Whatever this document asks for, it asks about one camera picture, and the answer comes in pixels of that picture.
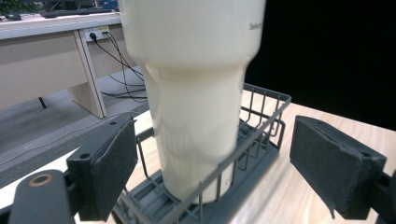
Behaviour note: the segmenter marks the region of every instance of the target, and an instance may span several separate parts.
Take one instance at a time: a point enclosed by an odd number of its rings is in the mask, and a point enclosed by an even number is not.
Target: screw hole
[[[29,181],[29,186],[39,187],[39,186],[47,184],[48,182],[51,181],[51,179],[52,179],[52,175],[48,175],[48,174],[38,175]]]
[[[90,153],[84,153],[84,154],[82,154],[81,156],[79,156],[79,158],[80,158],[80,159],[87,159],[87,158],[89,158],[90,156],[91,156]]]

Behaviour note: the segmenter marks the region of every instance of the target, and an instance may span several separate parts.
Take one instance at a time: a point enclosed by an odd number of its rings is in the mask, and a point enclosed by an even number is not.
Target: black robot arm
[[[17,186],[0,223],[75,223],[107,220],[137,163],[134,120],[121,116],[101,127],[69,158],[67,171],[30,175]]]
[[[297,116],[290,162],[329,207],[344,219],[396,223],[396,172],[385,174],[386,157],[333,126]]]

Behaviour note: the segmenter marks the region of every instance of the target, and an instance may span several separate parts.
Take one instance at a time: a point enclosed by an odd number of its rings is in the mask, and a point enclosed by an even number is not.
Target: black cable
[[[110,32],[103,32],[103,34],[108,36],[108,38],[110,39],[111,43],[113,43],[113,46],[120,52],[119,45],[117,44],[116,38],[114,38],[114,36],[113,36]],[[131,67],[131,66],[127,63],[127,61],[125,60],[125,58],[123,57],[122,54],[121,54],[121,57],[122,57],[122,59],[125,61],[125,63],[126,63],[129,67]],[[142,73],[140,73],[140,72],[138,72],[138,71],[136,71],[136,70],[134,70],[134,72],[137,73],[137,74],[140,75],[140,76],[143,76]]]
[[[118,62],[121,64],[124,82],[121,82],[121,81],[119,81],[119,80],[116,80],[114,77],[112,77],[112,78],[125,86],[126,92],[123,93],[123,94],[126,94],[126,93],[127,93],[127,94],[129,95],[129,98],[131,98],[131,99],[134,100],[135,102],[138,102],[138,103],[144,103],[144,102],[146,102],[146,101],[143,101],[143,102],[142,102],[142,101],[137,101],[136,99],[146,99],[146,100],[147,100],[147,97],[135,97],[135,96],[132,96],[132,95],[131,95],[131,92],[135,92],[135,91],[129,91],[129,90],[128,90],[128,84],[126,83],[126,76],[125,76],[125,68],[124,68],[124,66],[127,66],[128,68],[130,68],[130,69],[134,72],[134,74],[135,74],[137,77],[139,77],[142,81],[144,81],[143,78],[141,78],[141,77],[137,74],[138,72],[135,71],[135,70],[126,62],[126,60],[124,59],[124,57],[122,56],[122,54],[121,54],[121,52],[120,52],[120,48],[119,48],[119,46],[118,46],[118,44],[117,44],[117,41],[114,39],[114,37],[113,37],[109,32],[103,32],[103,34],[106,34],[106,35],[109,37],[109,39],[110,39],[111,43],[113,44],[114,48],[115,48],[115,49],[117,50],[117,52],[119,53],[120,59],[117,59],[115,56],[113,56],[111,53],[109,53],[107,50],[105,50],[104,48],[102,48],[102,46],[99,45],[99,43],[97,42],[96,34],[90,33],[90,38],[94,41],[94,43],[95,43],[101,50],[103,50],[105,53],[107,53],[108,55],[110,55],[112,58],[114,58],[116,61],[118,61]],[[109,93],[105,93],[105,92],[102,92],[102,94],[106,94],[106,95],[109,95],[109,96],[115,97],[115,98],[128,98],[128,97],[126,97],[126,96],[120,96],[120,94],[109,94]]]
[[[119,82],[122,85],[128,85],[128,86],[133,86],[133,87],[140,87],[140,86],[145,86],[144,84],[140,84],[140,85],[133,85],[133,84],[128,84],[128,83],[123,83],[121,81],[119,81],[118,79],[114,78],[113,76],[109,75],[113,80]]]
[[[123,64],[123,66],[128,67],[128,68],[131,69],[135,74],[136,74],[136,73],[137,73],[137,74],[141,74],[141,73],[139,73],[138,71],[134,70],[130,65],[123,63],[123,61],[120,61],[120,60],[119,60],[118,58],[116,58],[114,55],[112,55],[112,54],[109,53],[107,50],[105,50],[104,48],[102,48],[102,46],[99,45],[99,43],[97,42],[97,40],[94,40],[94,39],[93,39],[93,42],[94,42],[102,51],[104,51],[105,53],[107,53],[108,55],[110,55],[114,60],[116,60],[117,62]]]
[[[135,90],[135,91],[129,91],[129,93],[132,93],[132,92],[139,92],[139,91],[145,91],[145,90],[146,90],[146,89]],[[101,91],[101,93],[106,94],[106,95],[124,95],[124,94],[128,94],[128,92],[108,93],[108,92],[104,92],[104,91]]]
[[[146,101],[137,101],[136,99],[147,99],[147,97],[144,97],[144,98],[142,98],[142,97],[134,97],[134,96],[132,96],[131,95],[131,92],[128,90],[128,86],[126,85],[126,76],[125,76],[125,68],[124,68],[124,66],[127,66],[127,67],[129,67],[130,69],[132,69],[132,71],[134,71],[134,69],[126,62],[126,60],[123,58],[123,56],[122,56],[122,54],[121,54],[121,52],[120,52],[120,48],[119,48],[119,45],[117,44],[117,41],[115,40],[115,39],[113,39],[112,37],[112,35],[109,33],[109,32],[104,32],[104,34],[107,34],[107,36],[110,38],[110,41],[111,41],[111,43],[113,44],[113,46],[114,46],[114,48],[117,50],[117,52],[119,53],[119,56],[120,56],[120,63],[121,63],[121,67],[122,67],[122,73],[123,73],[123,78],[124,78],[124,86],[125,86],[125,90],[126,90],[126,92],[125,93],[128,93],[128,95],[129,95],[129,97],[132,99],[132,100],[134,100],[135,102],[138,102],[138,103],[144,103],[144,102],[146,102]],[[141,80],[143,80],[137,73],[135,73],[135,75],[137,76],[137,77],[139,77]],[[125,98],[125,96],[113,96],[113,97],[117,97],[117,98]]]

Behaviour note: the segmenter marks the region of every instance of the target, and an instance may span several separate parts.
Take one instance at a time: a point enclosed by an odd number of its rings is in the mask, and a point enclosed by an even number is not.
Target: black background
[[[395,3],[267,0],[246,82],[396,131]]]

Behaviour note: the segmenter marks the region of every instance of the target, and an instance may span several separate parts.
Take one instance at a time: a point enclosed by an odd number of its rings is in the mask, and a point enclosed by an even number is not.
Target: gray wire basket
[[[245,84],[248,105],[241,105],[237,147],[185,200],[173,197],[163,184],[161,170],[148,174],[141,142],[153,137],[148,129],[136,136],[146,180],[120,195],[113,208],[117,223],[226,223],[278,157],[285,123],[283,110],[291,97]],[[227,192],[219,196],[221,173],[233,163],[233,179]],[[217,179],[217,199],[202,203],[203,191]],[[199,203],[192,203],[199,198]]]

